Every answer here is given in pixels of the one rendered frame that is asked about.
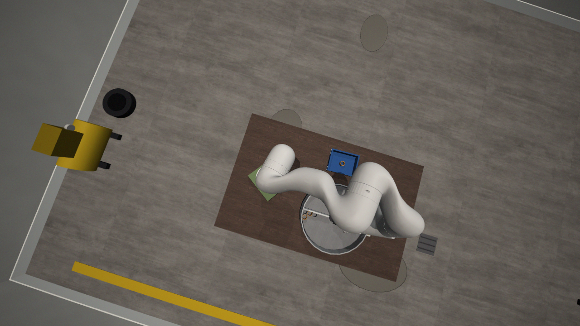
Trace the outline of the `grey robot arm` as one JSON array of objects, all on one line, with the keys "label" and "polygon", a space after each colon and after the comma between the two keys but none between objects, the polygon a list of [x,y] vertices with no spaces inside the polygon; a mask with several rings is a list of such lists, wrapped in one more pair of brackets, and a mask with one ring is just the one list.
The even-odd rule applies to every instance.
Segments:
[{"label": "grey robot arm", "polygon": [[392,176],[378,163],[360,164],[345,194],[339,195],[325,171],[302,167],[289,173],[294,161],[290,146],[274,146],[256,174],[256,186],[269,194],[299,191],[321,199],[335,224],[352,234],[395,239],[422,233],[423,217],[404,202]]}]

